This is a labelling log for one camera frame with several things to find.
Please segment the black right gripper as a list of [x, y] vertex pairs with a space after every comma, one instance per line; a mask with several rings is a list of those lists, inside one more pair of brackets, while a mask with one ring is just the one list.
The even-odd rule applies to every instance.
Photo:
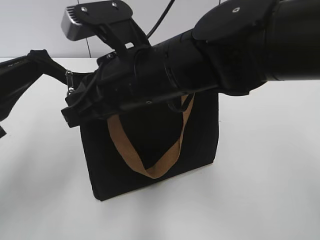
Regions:
[[173, 99], [172, 54], [167, 46], [131, 50], [126, 58], [100, 58], [98, 69], [76, 79], [61, 113], [70, 128], [106, 120]]

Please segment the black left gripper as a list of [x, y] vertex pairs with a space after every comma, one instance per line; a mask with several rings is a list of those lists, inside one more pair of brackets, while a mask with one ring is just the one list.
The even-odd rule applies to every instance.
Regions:
[[[29, 72], [31, 61], [18, 57], [0, 63], [0, 120], [6, 119], [24, 92], [43, 74]], [[0, 138], [6, 135], [0, 126]]]

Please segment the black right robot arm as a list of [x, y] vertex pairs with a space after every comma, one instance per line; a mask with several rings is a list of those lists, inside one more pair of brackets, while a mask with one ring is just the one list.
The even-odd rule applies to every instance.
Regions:
[[91, 80], [67, 83], [62, 114], [70, 127], [146, 105], [214, 89], [245, 96], [267, 81], [320, 78], [320, 3], [317, 0], [228, 0], [194, 26], [151, 45], [121, 0], [68, 7], [69, 40], [99, 37], [113, 49], [97, 60]]

